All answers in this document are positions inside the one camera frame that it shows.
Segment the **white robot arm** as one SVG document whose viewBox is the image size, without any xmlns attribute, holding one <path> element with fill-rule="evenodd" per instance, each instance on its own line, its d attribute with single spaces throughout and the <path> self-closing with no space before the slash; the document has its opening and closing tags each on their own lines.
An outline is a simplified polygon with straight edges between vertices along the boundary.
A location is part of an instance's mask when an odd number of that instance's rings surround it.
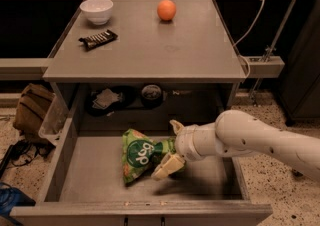
<svg viewBox="0 0 320 226">
<path fill-rule="evenodd" d="M 179 171 L 187 162 L 208 156 L 238 157 L 253 153 L 268 155 L 312 180 L 320 181 L 320 139 L 283 131 L 238 110 L 222 112 L 213 123 L 184 126 L 170 124 L 176 134 L 174 153 L 168 153 L 152 173 L 161 180 Z"/>
</svg>

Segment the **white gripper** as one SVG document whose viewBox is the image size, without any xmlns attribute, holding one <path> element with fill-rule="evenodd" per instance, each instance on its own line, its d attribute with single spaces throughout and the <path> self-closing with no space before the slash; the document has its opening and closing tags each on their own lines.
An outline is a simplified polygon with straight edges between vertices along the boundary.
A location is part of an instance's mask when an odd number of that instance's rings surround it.
<svg viewBox="0 0 320 226">
<path fill-rule="evenodd" d="M 185 161 L 194 162 L 203 159 L 195 148 L 194 137 L 196 125 L 185 126 L 177 120 L 170 120 L 174 133 L 176 134 L 175 149 L 178 153 L 167 153 L 160 164 L 151 174 L 153 180 L 159 181 L 179 171 L 185 165 Z"/>
</svg>

